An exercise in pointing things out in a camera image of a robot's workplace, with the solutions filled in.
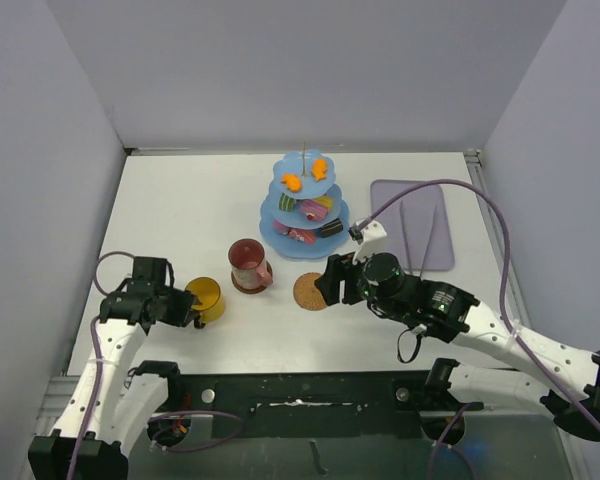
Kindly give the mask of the metal tongs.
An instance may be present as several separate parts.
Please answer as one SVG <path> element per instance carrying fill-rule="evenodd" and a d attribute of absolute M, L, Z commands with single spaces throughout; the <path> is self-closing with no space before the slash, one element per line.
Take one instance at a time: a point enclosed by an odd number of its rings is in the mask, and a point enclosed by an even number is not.
<path fill-rule="evenodd" d="M 407 269 L 410 274 L 414 274 L 418 270 L 419 276 L 422 276 L 428 261 L 437 206 L 425 209 L 404 200 L 400 203 L 399 212 Z"/>

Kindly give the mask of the yellow enamel mug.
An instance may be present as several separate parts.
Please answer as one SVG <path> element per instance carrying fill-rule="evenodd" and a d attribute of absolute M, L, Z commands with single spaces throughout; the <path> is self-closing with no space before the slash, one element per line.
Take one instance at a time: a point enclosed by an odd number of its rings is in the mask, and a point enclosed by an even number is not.
<path fill-rule="evenodd" d="M 225 312 L 226 303 L 220 285 L 210 277 L 198 277 L 185 287 L 197 301 L 191 306 L 198 318 L 194 320 L 196 329 L 204 329 L 208 324 L 218 320 Z"/>

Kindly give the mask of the chocolate layered cake slice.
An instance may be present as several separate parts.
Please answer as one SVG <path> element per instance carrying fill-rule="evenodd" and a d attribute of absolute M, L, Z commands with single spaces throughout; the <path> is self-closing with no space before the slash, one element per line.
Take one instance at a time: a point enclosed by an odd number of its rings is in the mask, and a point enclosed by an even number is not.
<path fill-rule="evenodd" d="M 319 234 L 322 238 L 329 238 L 338 233 L 342 232 L 344 229 L 343 223 L 339 218 L 336 218 L 328 223 L 325 223 L 319 228 Z"/>

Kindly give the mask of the woven rattan coaster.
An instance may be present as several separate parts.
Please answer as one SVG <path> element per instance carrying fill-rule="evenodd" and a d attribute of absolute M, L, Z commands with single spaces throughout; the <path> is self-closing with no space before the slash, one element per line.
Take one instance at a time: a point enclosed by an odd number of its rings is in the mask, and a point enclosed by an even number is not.
<path fill-rule="evenodd" d="M 296 280 L 293 297 L 299 307 L 309 311 L 320 311 L 327 307 L 321 292 L 315 286 L 315 281 L 320 278 L 320 273 L 309 272 Z"/>

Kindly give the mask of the red pink macaron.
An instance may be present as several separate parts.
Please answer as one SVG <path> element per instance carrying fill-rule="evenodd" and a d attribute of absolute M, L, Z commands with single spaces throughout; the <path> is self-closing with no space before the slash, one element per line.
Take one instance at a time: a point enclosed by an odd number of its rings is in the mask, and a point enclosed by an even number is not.
<path fill-rule="evenodd" d="M 303 244 L 313 245 L 316 241 L 316 233 L 313 230 L 301 229 L 301 228 L 290 228 L 287 236 L 293 240 L 299 241 Z"/>

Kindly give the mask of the pink strawberry cake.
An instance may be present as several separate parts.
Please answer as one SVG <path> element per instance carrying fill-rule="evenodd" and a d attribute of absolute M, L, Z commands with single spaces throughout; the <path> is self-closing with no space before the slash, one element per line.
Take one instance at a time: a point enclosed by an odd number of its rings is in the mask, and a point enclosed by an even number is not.
<path fill-rule="evenodd" d="M 329 214 L 329 210 L 314 202 L 313 199 L 302 200 L 299 210 L 307 220 L 313 222 L 321 222 Z"/>

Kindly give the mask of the yellow pink cake slice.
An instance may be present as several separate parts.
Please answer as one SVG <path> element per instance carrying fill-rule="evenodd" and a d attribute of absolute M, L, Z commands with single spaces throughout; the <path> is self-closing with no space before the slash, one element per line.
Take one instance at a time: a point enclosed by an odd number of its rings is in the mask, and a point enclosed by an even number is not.
<path fill-rule="evenodd" d="M 334 204 L 334 199 L 326 195 L 314 198 L 313 201 L 319 205 L 322 205 L 327 210 L 331 210 Z"/>

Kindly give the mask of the brown wooden coaster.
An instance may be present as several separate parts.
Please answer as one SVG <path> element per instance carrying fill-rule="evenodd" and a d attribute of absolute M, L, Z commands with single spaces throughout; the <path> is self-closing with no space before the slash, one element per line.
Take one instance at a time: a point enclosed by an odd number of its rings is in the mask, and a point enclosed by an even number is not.
<path fill-rule="evenodd" d="M 264 285 L 259 285 L 256 288 L 252 288 L 252 289 L 248 289 L 248 288 L 244 288 L 243 286 L 241 286 L 237 280 L 236 277 L 234 277 L 233 275 L 231 276 L 231 281 L 233 286 L 240 292 L 244 293 L 244 294 L 249 294 L 249 295 L 254 295 L 254 294 L 258 294 L 261 293 L 263 291 L 265 291 L 268 287 L 264 286 Z"/>

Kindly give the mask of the pink patterned mug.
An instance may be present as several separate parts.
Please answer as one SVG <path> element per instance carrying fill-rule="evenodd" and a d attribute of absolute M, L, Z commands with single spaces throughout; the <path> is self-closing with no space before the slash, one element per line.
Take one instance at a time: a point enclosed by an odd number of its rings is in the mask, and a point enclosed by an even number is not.
<path fill-rule="evenodd" d="M 271 286 L 273 275 L 270 264 L 260 242 L 244 238 L 234 242 L 228 251 L 231 276 L 244 288 L 252 289 L 259 285 Z"/>

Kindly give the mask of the green striped macaron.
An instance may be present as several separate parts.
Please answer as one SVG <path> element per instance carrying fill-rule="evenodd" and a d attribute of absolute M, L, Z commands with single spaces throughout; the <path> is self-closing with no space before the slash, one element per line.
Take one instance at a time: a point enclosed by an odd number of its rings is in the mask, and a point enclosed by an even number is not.
<path fill-rule="evenodd" d="M 278 200 L 278 209 L 283 212 L 292 212 L 296 206 L 296 203 L 296 199 L 286 194 L 281 194 Z"/>

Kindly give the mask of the orange cookie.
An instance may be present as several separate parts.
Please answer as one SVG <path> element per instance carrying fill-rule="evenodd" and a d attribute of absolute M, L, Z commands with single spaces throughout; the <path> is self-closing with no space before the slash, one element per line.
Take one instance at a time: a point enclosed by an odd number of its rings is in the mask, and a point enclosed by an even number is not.
<path fill-rule="evenodd" d="M 281 179 L 280 183 L 283 184 L 289 191 L 297 193 L 303 188 L 303 182 L 300 177 L 295 174 L 286 173 Z"/>
<path fill-rule="evenodd" d="M 327 178 L 328 162 L 325 158 L 316 158 L 311 168 L 311 174 L 316 182 L 320 182 Z"/>

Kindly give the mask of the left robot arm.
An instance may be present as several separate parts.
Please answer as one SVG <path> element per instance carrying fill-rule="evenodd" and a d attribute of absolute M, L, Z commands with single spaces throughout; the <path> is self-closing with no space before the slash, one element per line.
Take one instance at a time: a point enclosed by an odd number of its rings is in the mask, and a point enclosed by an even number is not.
<path fill-rule="evenodd" d="M 105 294 L 89 326 L 89 359 L 67 406 L 50 432 L 29 446 L 34 478 L 124 479 L 151 416 L 185 406 L 175 362 L 132 364 L 155 324 L 185 328 L 199 320 L 192 309 L 197 297 L 174 283 L 167 259 L 136 256 L 130 276 Z"/>

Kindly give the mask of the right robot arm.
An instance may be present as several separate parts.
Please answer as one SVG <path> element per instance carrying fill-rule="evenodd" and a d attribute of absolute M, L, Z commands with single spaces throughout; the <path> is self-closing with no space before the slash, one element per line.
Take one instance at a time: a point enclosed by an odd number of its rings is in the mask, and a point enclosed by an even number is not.
<path fill-rule="evenodd" d="M 424 384 L 439 409 L 477 403 L 546 416 L 563 431 L 600 442 L 600 350 L 569 347 L 505 320 L 474 295 L 403 270 L 390 253 L 357 262 L 332 255 L 315 286 L 327 305 L 359 302 L 401 323 L 418 341 L 433 338 L 483 353 L 499 368 L 434 361 Z"/>

